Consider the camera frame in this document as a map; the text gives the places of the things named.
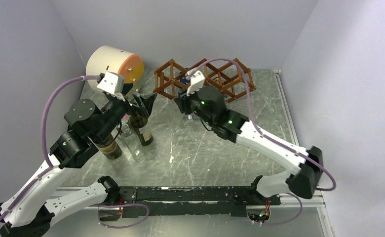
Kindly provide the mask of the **brown wooden wine rack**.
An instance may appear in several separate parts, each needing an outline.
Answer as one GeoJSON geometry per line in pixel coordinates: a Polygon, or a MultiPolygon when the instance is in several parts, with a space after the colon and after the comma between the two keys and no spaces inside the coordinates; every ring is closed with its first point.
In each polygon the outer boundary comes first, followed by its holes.
{"type": "MultiPolygon", "coordinates": [[[[202,59],[195,63],[192,67],[188,68],[193,69],[204,63],[207,59],[202,59]]],[[[246,89],[241,85],[245,84],[244,77],[248,79],[249,91],[252,92],[256,90],[256,86],[252,79],[251,69],[245,66],[238,58],[234,58],[233,61],[239,65],[243,70],[243,73],[239,73],[237,67],[232,62],[227,62],[226,64],[216,67],[213,63],[207,63],[200,70],[205,76],[204,85],[212,85],[216,87],[225,97],[226,102],[233,102],[240,97],[247,94],[246,89]]],[[[179,88],[174,86],[174,83],[177,81],[174,79],[174,76],[180,70],[186,71],[185,67],[178,64],[174,59],[170,59],[161,67],[155,70],[155,87],[154,93],[160,94],[168,99],[173,99],[179,88]]]]}

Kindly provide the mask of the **blue square glass bottle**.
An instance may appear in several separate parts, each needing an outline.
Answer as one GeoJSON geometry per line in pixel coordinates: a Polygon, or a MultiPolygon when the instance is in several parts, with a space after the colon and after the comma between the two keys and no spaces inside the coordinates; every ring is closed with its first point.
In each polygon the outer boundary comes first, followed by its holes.
{"type": "Polygon", "coordinates": [[[187,79],[187,77],[186,77],[186,71],[184,72],[184,71],[180,70],[179,72],[177,72],[177,73],[175,74],[174,79],[175,79],[177,82],[179,82],[179,83],[181,83],[181,84],[183,85],[183,86],[180,86],[180,85],[176,82],[176,83],[174,83],[174,86],[175,86],[176,88],[179,88],[179,89],[185,89],[185,88],[187,88],[187,87],[190,85],[190,80],[187,79]]]}

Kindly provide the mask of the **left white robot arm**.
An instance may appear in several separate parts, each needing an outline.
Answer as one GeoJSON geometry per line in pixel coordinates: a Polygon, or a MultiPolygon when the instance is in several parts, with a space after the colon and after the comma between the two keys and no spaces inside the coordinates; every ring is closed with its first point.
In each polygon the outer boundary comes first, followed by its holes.
{"type": "Polygon", "coordinates": [[[40,237],[63,218],[91,205],[120,204],[118,184],[102,176],[93,184],[59,198],[52,193],[93,157],[101,145],[114,142],[111,132],[125,114],[136,111],[127,100],[132,84],[104,90],[108,102],[99,109],[89,99],[73,103],[64,118],[68,130],[51,146],[47,160],[9,200],[0,203],[2,237],[40,237]]]}

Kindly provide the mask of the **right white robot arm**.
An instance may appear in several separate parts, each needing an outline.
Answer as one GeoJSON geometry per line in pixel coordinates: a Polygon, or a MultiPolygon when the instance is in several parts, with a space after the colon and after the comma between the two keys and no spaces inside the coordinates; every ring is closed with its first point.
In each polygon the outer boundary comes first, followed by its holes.
{"type": "Polygon", "coordinates": [[[224,96],[213,86],[204,86],[193,93],[182,89],[173,101],[180,113],[195,114],[218,137],[252,148],[285,168],[282,173],[256,178],[256,185],[249,192],[254,204],[262,204],[268,197],[282,193],[304,199],[313,197],[323,173],[322,151],[318,147],[306,149],[293,145],[254,126],[249,117],[227,108],[224,96]]]}

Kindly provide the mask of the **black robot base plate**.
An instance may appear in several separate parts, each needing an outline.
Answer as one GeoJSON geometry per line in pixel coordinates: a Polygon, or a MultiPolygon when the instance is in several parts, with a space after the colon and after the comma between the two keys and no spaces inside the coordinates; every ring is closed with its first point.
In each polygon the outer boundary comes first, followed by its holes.
{"type": "Polygon", "coordinates": [[[143,207],[124,207],[122,216],[218,215],[246,217],[247,208],[280,205],[278,195],[269,198],[260,195],[252,186],[202,187],[130,187],[121,186],[116,194],[107,195],[101,205],[144,204],[143,207]]]}

